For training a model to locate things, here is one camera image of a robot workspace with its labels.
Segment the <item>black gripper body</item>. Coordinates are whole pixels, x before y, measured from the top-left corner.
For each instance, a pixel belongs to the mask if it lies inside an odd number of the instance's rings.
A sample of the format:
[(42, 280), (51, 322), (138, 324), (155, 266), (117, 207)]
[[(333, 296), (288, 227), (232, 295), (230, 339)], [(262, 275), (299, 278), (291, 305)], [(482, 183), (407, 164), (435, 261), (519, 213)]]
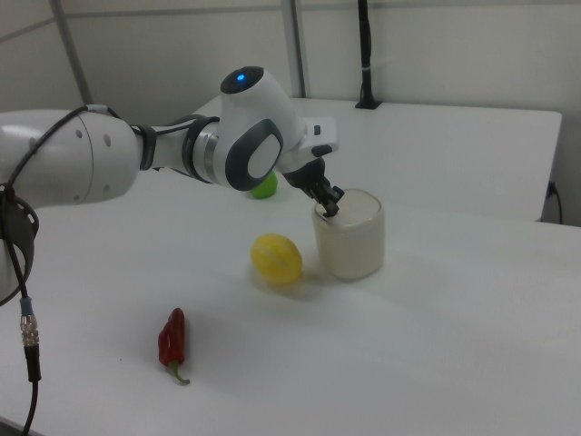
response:
[(290, 186), (302, 190), (311, 199), (326, 199), (328, 181), (325, 178), (325, 162), (317, 158), (303, 165), (300, 169), (282, 174)]

